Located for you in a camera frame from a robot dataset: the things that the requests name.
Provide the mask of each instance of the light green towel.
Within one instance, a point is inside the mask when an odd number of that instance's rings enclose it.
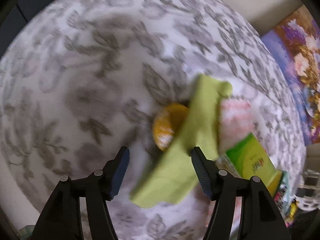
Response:
[[[200,75],[188,117],[156,167],[131,193],[133,203],[143,208],[153,207],[161,201],[177,204],[196,186],[198,179],[190,151],[199,146],[207,159],[218,158],[220,101],[231,93],[229,82]]]

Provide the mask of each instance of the flower painting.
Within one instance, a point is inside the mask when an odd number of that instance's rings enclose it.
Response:
[[[320,142],[320,29],[305,6],[262,37],[299,111],[305,145]]]

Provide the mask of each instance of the yellow plate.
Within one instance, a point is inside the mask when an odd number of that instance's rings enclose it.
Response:
[[[153,139],[160,150],[164,151],[169,146],[187,115],[187,107],[172,103],[156,116],[153,122]]]

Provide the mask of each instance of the green and yellow package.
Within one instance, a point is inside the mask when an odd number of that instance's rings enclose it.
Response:
[[[258,176],[268,187],[277,176],[276,168],[252,133],[228,150],[226,156],[244,179]]]

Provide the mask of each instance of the round metal pin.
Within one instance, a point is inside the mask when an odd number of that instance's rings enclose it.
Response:
[[[68,176],[67,175],[63,175],[61,178],[60,178],[60,181],[62,182],[65,182],[68,180]]]
[[[260,182],[260,181],[261,181],[261,179],[260,179],[259,177],[257,177],[257,176],[253,176],[253,177],[252,177],[252,180],[253,180],[254,182]]]
[[[225,171],[225,170],[220,170],[220,171],[219,171],[219,174],[220,174],[221,176],[226,176],[226,175],[228,174],[228,172]]]
[[[94,172],[94,175],[95,176],[101,176],[103,174],[103,170],[96,170],[95,172]]]

